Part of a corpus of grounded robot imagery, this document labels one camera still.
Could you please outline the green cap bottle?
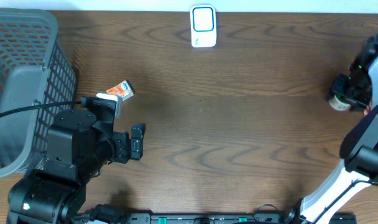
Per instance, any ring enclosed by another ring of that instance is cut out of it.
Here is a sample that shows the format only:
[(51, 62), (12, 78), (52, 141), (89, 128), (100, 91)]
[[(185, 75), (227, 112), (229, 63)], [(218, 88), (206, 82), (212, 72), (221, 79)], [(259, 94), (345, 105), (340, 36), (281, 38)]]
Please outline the green cap bottle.
[(339, 98), (334, 95), (328, 100), (330, 106), (337, 111), (347, 111), (351, 109), (351, 105), (348, 103), (343, 103)]

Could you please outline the orange Kleenex tissue pack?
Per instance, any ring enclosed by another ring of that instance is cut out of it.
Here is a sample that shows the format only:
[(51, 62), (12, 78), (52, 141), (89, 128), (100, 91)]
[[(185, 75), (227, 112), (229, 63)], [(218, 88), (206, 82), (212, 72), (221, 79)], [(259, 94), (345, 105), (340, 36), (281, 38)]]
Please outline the orange Kleenex tissue pack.
[(129, 81), (124, 80), (118, 85), (108, 89), (106, 93), (110, 95), (119, 96), (122, 98), (122, 101), (125, 101), (130, 97), (134, 96), (134, 89), (132, 88)]

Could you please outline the orange chocolate bar wrapper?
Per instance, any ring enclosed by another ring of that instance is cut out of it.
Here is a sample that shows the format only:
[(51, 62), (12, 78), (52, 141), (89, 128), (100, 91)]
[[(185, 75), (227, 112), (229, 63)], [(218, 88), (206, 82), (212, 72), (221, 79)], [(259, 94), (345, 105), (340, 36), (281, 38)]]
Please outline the orange chocolate bar wrapper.
[(369, 107), (367, 107), (367, 108), (364, 110), (364, 116), (366, 116), (370, 111), (371, 111), (371, 109), (370, 109)]

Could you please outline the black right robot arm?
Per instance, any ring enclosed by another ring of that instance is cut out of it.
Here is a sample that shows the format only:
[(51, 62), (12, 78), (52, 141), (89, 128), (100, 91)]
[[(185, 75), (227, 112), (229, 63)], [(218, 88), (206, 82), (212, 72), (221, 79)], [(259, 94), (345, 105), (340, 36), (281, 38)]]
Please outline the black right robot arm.
[(361, 190), (378, 186), (378, 34), (369, 37), (328, 92), (338, 111), (363, 111), (363, 119), (343, 139), (338, 165), (323, 183), (291, 209), (286, 223), (356, 223), (338, 210)]

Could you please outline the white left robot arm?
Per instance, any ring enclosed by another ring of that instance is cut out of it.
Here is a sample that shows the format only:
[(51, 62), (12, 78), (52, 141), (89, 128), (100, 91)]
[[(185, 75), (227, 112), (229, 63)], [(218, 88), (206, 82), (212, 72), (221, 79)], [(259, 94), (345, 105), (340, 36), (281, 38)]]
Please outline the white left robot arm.
[(126, 223), (124, 212), (97, 205), (78, 214), (88, 182), (102, 166), (143, 155), (145, 124), (130, 133), (113, 130), (114, 112), (107, 108), (58, 113), (47, 134), (44, 168), (34, 170), (9, 192), (8, 223)]

